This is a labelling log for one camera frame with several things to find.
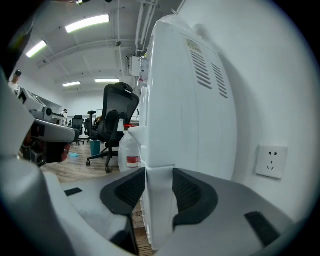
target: wooden floor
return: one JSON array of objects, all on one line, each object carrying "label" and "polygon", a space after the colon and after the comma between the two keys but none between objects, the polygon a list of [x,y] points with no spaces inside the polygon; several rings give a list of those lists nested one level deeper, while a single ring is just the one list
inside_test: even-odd
[{"label": "wooden floor", "polygon": [[[80,143],[80,145],[73,143],[69,152],[78,153],[79,157],[68,157],[67,160],[61,163],[47,163],[40,169],[44,172],[55,174],[61,183],[86,180],[107,175],[105,172],[106,158],[91,160],[91,165],[86,166],[87,158],[91,156],[90,146],[87,142],[85,142],[84,145],[82,143]],[[120,171],[117,157],[113,157],[111,159],[109,167],[111,168],[112,173]],[[140,256],[153,255],[153,251],[146,234],[140,202],[133,211],[132,220]]]}]

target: wall socket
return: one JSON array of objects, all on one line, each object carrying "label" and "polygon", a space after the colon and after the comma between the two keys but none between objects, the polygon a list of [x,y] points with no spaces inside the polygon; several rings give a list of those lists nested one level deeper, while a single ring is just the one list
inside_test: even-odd
[{"label": "wall socket", "polygon": [[287,165],[288,146],[260,145],[255,173],[275,179],[282,179]]}]

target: black office chair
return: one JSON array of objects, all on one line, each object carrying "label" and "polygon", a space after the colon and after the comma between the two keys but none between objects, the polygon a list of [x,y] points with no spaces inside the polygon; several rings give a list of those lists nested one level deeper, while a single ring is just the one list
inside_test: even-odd
[{"label": "black office chair", "polygon": [[[89,136],[92,140],[99,140],[105,143],[105,149],[98,155],[88,157],[86,165],[90,166],[90,160],[107,157],[105,171],[110,173],[109,162],[112,157],[118,157],[117,151],[112,151],[112,147],[119,147],[119,142],[124,136],[122,131],[118,131],[119,120],[123,119],[123,124],[129,124],[130,120],[139,104],[139,98],[133,93],[133,89],[126,83],[118,82],[109,84],[104,88],[103,110],[101,122],[97,131],[89,125]],[[89,122],[92,124],[95,111],[89,111]]]},{"label": "black office chair", "polygon": [[[79,135],[83,134],[83,130],[84,130],[84,128],[82,127],[83,124],[84,124],[84,119],[82,118],[82,115],[75,115],[74,118],[72,118],[71,127],[73,129],[77,129],[79,131]],[[82,142],[82,144],[85,144],[85,142],[83,140],[80,140],[79,138],[75,141],[75,143],[77,143],[78,145],[80,145],[80,142]]]},{"label": "black office chair", "polygon": [[89,136],[89,125],[90,125],[90,119],[87,118],[84,123],[84,135],[86,135],[87,137],[84,138],[83,140],[86,141],[87,143],[89,143],[90,140],[90,136]]}]

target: fluorescent light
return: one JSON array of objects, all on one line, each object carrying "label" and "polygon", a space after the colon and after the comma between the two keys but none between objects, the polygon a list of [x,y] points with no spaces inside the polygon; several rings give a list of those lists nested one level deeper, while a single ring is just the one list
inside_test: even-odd
[{"label": "fluorescent light", "polygon": [[119,83],[119,79],[94,79],[96,83]]},{"label": "fluorescent light", "polygon": [[47,44],[45,41],[41,41],[38,43],[35,47],[33,47],[28,53],[26,54],[29,58],[31,58],[33,55],[35,55],[37,52],[39,52],[41,49],[46,47]]},{"label": "fluorescent light", "polygon": [[73,31],[85,28],[85,27],[89,27],[92,25],[96,25],[96,24],[101,24],[101,23],[107,23],[109,22],[109,15],[101,15],[101,16],[96,16],[96,17],[92,17],[92,18],[86,18],[84,20],[78,21],[76,23],[73,23],[69,26],[66,26],[65,29],[68,33],[71,33]]},{"label": "fluorescent light", "polygon": [[67,86],[76,86],[76,85],[81,85],[81,83],[78,81],[78,82],[70,82],[70,83],[65,83],[65,84],[63,84],[64,87],[67,87]]}]

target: blue trash bin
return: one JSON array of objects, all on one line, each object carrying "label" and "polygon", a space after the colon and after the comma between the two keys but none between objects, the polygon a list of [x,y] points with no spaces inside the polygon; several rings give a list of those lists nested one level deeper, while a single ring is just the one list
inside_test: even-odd
[{"label": "blue trash bin", "polygon": [[100,154],[100,145],[100,140],[90,140],[90,149],[92,157]]}]

